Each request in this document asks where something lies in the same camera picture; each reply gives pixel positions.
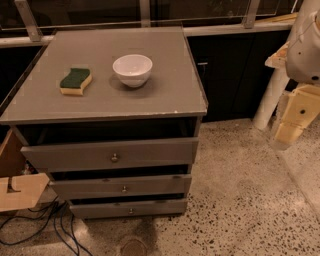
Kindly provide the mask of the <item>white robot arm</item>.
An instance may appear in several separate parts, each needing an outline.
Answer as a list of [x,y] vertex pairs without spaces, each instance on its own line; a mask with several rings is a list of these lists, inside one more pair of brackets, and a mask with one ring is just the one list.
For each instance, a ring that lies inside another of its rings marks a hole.
[[320,113],[320,0],[305,0],[292,36],[265,62],[286,70],[298,86],[288,95],[274,141],[292,145]]

